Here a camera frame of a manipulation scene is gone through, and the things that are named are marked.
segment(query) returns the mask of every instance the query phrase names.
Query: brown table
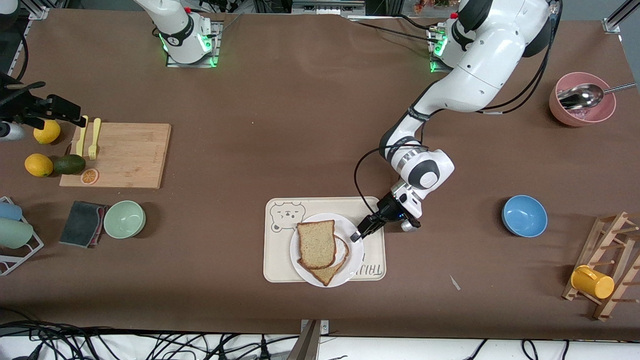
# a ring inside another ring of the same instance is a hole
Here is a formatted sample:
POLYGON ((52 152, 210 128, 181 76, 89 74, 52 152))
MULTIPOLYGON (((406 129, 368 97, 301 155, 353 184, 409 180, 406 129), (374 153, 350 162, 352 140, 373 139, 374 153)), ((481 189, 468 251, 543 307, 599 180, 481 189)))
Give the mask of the brown table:
MULTIPOLYGON (((357 159, 442 76, 429 72, 424 42, 338 16, 246 15, 224 33, 217 69, 167 69, 152 28, 143 12, 53 10, 29 33, 24 81, 47 82, 35 94, 58 94, 107 121, 168 122, 173 133, 160 190, 60 188, 58 178, 27 174, 25 157, 63 153, 71 126, 55 146, 0 145, 0 194, 24 208, 47 245, 0 278, 2 306, 127 329, 295 333, 302 318, 328 318, 331 330, 359 336, 640 337, 637 305, 617 306, 603 323, 589 319, 590 302, 560 299, 594 217, 640 210, 637 92, 616 94, 616 114, 597 126, 570 129, 548 111, 568 72, 612 85, 632 79, 618 37, 599 22, 562 23, 521 110, 435 116, 426 143, 456 171, 424 202, 423 228, 388 226, 386 277, 332 289, 263 278, 264 206, 356 195, 357 159), (538 238, 516 238, 500 223, 504 200, 519 193, 548 211, 538 238), (74 200, 124 199, 148 213, 139 238, 105 236, 93 250, 57 244, 74 200)), ((498 100, 539 63, 522 60, 498 100)), ((375 156, 359 178, 381 197, 396 175, 375 156)))

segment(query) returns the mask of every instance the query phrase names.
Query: orange slice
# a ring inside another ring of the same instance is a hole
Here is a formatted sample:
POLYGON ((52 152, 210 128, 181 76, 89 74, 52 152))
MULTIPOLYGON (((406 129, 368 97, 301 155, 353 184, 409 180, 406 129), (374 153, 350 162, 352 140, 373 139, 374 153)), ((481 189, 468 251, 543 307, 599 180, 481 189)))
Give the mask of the orange slice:
POLYGON ((88 168, 80 175, 80 182, 82 182, 83 185, 93 185, 96 181, 98 181, 99 177, 100 173, 98 172, 98 170, 95 170, 94 168, 88 168))

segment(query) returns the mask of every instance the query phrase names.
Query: white plate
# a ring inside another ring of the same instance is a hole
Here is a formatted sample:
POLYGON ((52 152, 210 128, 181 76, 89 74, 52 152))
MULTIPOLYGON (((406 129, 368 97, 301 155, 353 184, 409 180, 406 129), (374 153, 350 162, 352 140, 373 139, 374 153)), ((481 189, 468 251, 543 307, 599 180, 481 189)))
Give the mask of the white plate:
POLYGON ((353 225, 352 222, 338 214, 316 214, 304 219, 304 221, 302 222, 319 222, 326 220, 335 220, 335 231, 333 233, 340 239, 343 239, 349 247, 349 257, 347 258, 347 261, 344 263, 338 273, 335 274, 333 279, 331 279, 329 286, 323 285, 318 279, 316 279, 310 272, 305 270, 305 268, 303 268, 302 265, 298 263, 298 260, 300 259, 300 236, 298 235, 297 230, 294 231, 293 235, 291 236, 291 263, 296 269, 298 275, 300 275, 309 284, 316 285, 320 288, 334 288, 349 281, 358 272, 364 258, 364 244, 362 240, 358 240, 358 242, 354 243, 349 239, 349 237, 353 233, 355 233, 358 228, 353 225))

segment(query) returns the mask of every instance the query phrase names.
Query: bread slice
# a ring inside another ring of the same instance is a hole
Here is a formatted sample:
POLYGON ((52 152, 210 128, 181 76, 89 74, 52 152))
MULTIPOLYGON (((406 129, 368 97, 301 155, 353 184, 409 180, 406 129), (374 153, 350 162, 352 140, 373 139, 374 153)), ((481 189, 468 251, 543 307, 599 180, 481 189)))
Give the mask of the bread slice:
POLYGON ((334 220, 298 224, 300 260, 309 270, 328 268, 335 261, 334 220))
POLYGON ((349 257, 349 245, 347 245, 344 240, 340 239, 337 236, 335 237, 335 241, 337 243, 341 243, 342 246, 344 246, 344 258, 342 258, 342 261, 335 266, 330 266, 325 269, 308 270, 316 279, 318 279, 318 281, 320 281, 325 286, 329 286, 335 274, 340 271, 344 263, 347 261, 347 258, 349 257))

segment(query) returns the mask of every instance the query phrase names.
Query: lemon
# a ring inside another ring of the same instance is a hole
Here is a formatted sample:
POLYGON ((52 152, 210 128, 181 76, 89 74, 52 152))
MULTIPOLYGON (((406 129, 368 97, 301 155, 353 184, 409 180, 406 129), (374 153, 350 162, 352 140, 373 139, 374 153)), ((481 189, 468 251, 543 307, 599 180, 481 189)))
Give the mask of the lemon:
POLYGON ((44 129, 33 130, 33 137, 39 143, 52 143, 58 136, 60 136, 60 125, 55 120, 45 120, 44 129))
POLYGON ((24 168, 33 176, 47 177, 53 172, 53 162, 43 154, 31 154, 24 160, 24 168))

